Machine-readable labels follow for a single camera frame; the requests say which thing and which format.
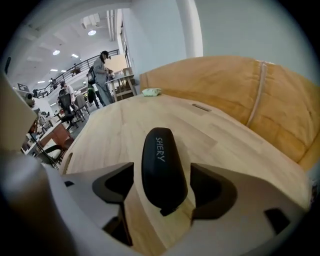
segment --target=tan fabric cushion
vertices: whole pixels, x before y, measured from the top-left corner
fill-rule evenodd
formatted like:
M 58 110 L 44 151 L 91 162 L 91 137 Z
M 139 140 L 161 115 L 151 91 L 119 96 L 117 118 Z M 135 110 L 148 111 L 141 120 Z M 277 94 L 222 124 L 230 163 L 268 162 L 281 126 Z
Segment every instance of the tan fabric cushion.
M 198 57 L 142 74 L 140 87 L 161 88 L 164 94 L 203 102 L 245 125 L 255 104 L 260 73 L 261 63 L 252 58 Z M 312 146 L 320 130 L 320 87 L 268 63 L 249 128 L 297 163 L 307 156 L 303 166 L 312 166 L 320 156 Z

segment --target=black office chair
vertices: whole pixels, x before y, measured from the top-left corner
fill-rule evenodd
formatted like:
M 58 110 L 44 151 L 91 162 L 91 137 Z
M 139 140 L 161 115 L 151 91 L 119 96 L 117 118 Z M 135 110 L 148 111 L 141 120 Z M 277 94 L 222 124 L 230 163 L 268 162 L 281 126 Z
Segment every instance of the black office chair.
M 78 119 L 77 113 L 75 111 L 70 110 L 71 106 L 71 96 L 70 94 L 64 94 L 60 95 L 60 102 L 61 102 L 61 107 L 64 111 L 64 116 L 61 118 L 62 123 L 69 121 L 69 126 L 66 129 L 67 131 L 70 130 L 71 127 L 76 126 L 77 128 L 79 127 L 77 125 L 77 122 L 80 120 Z

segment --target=railing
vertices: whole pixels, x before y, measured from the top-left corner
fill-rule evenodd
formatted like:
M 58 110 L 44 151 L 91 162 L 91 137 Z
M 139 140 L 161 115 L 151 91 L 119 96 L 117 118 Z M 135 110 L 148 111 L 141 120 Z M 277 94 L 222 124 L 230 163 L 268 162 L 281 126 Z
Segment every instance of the railing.
M 109 51 L 109 58 L 110 56 L 115 56 L 118 54 L 119 54 L 119 50 Z M 98 57 L 99 55 L 86 59 L 85 61 L 82 61 L 81 63 L 69 68 L 66 72 L 62 73 L 57 78 L 55 78 L 54 84 L 50 83 L 45 88 L 37 89 L 37 97 L 40 98 L 40 97 L 48 96 L 56 88 L 60 87 L 61 81 L 64 81 L 67 83 L 73 76 L 83 71 L 87 71 L 94 64 L 94 62 Z

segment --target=wooden tabletop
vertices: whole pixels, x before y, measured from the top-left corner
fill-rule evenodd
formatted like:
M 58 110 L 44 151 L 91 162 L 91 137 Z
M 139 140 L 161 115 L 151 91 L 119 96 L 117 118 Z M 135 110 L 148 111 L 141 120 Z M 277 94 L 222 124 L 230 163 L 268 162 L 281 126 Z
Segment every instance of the wooden tabletop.
M 188 184 L 186 200 L 166 217 L 146 198 L 141 179 L 143 146 L 154 127 L 172 130 Z M 139 95 L 103 107 L 90 116 L 60 170 L 71 174 L 126 162 L 134 162 L 134 184 L 125 200 L 132 248 L 147 256 L 165 252 L 190 227 L 195 208 L 190 163 L 262 178 L 304 209 L 309 207 L 308 178 L 298 164 L 221 110 L 200 102 Z

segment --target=green cloth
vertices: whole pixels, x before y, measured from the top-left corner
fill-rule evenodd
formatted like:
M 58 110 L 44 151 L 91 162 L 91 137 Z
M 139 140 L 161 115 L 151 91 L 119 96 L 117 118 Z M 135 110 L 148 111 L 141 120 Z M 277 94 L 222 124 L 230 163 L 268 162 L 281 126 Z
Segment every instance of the green cloth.
M 148 88 L 144 89 L 142 91 L 143 96 L 148 97 L 148 96 L 158 96 L 161 94 L 161 89 L 160 88 Z

